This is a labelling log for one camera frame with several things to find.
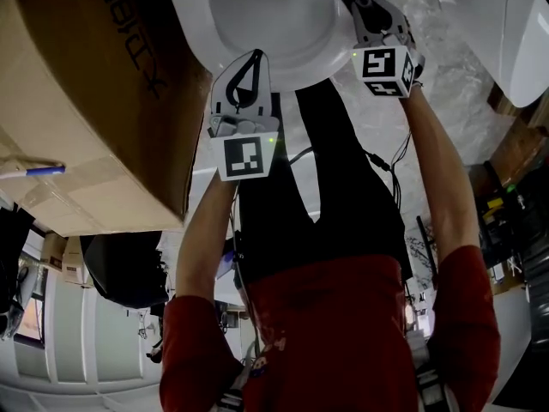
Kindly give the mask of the open cardboard box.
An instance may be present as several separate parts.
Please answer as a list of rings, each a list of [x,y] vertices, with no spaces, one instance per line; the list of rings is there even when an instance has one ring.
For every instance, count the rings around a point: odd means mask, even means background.
[[[63,280],[83,288],[92,288],[93,279],[85,265],[79,237],[70,237],[65,246],[62,260]]]

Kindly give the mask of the black office chair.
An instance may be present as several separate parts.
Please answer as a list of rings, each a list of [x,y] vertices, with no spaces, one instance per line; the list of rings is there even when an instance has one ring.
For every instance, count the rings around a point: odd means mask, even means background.
[[[168,301],[167,275],[158,249],[161,232],[113,233],[79,238],[97,292],[131,309]]]

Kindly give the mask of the black metal table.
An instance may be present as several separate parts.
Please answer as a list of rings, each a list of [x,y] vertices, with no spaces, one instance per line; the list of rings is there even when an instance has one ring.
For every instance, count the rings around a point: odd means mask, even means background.
[[[468,175],[492,292],[522,286],[532,297],[549,294],[549,164],[509,185],[488,161]]]

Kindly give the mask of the person's red shirt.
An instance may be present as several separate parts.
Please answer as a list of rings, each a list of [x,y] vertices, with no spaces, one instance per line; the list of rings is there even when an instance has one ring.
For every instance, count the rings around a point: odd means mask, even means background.
[[[387,256],[286,270],[249,287],[264,349],[244,385],[245,412],[418,412],[403,333],[400,269]],[[481,412],[498,376],[500,335],[479,248],[441,263],[430,360],[460,412]],[[242,372],[213,304],[178,296],[165,310],[164,412],[209,412]]]

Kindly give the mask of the wooden step platform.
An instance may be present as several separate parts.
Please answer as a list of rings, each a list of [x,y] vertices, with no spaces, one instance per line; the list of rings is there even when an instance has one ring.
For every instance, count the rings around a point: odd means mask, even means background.
[[[529,106],[516,107],[494,83],[487,103],[495,113],[513,119],[490,162],[504,185],[515,183],[549,145],[549,88]]]

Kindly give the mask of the small cardboard box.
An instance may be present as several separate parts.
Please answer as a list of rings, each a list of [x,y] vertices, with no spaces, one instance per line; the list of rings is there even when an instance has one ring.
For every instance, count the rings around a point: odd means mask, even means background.
[[[44,237],[40,262],[51,270],[63,271],[63,254],[68,240],[57,233],[47,233]]]

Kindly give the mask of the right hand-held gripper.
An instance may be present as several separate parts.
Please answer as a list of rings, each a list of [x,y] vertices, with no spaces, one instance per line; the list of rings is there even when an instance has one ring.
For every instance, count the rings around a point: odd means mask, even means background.
[[[375,97],[406,99],[425,67],[425,57],[406,33],[405,15],[388,0],[342,0],[359,44],[351,53],[355,75]],[[385,32],[378,40],[378,34]]]

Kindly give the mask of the person's black trousers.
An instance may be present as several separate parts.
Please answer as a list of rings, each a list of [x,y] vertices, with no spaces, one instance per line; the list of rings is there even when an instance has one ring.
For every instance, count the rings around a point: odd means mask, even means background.
[[[334,84],[324,80],[296,96],[315,156],[321,214],[318,221],[308,215],[279,140],[268,177],[243,180],[238,188],[244,282],[368,255],[393,258],[402,278],[411,278],[400,211],[372,169]]]

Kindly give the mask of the person's left forearm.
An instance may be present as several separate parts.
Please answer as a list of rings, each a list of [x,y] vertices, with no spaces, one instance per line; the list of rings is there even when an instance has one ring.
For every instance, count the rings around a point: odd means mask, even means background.
[[[176,295],[214,301],[214,285],[220,265],[236,185],[216,173],[187,226],[179,249]]]

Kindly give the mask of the person's right forearm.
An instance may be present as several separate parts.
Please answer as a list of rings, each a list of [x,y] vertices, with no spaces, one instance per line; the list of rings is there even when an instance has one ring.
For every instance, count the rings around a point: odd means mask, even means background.
[[[419,85],[401,100],[425,188],[438,261],[463,246],[480,245],[468,173]]]

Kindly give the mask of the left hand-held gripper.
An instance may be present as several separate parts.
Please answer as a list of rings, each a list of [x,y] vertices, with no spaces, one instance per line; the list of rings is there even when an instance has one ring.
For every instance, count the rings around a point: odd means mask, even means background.
[[[222,181],[268,176],[278,140],[280,120],[270,113],[270,74],[267,55],[259,49],[245,53],[221,72],[212,87],[208,132]],[[257,117],[239,115],[249,113]]]

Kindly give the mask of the large cardboard box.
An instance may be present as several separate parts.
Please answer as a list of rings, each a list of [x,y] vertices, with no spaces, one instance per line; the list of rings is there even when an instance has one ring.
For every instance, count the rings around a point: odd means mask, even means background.
[[[172,0],[0,0],[0,191],[63,236],[177,230],[210,77]]]

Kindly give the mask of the white egg-shaped smart toilet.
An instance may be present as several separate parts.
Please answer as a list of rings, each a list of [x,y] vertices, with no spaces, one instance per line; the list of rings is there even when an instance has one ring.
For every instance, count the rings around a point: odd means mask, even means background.
[[[514,106],[529,106],[549,88],[549,0],[438,1]]]

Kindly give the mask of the white blue toilet brush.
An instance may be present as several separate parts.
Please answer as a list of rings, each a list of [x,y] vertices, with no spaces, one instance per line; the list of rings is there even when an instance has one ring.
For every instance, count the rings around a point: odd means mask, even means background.
[[[21,154],[0,156],[0,179],[14,179],[65,173],[61,161]]]

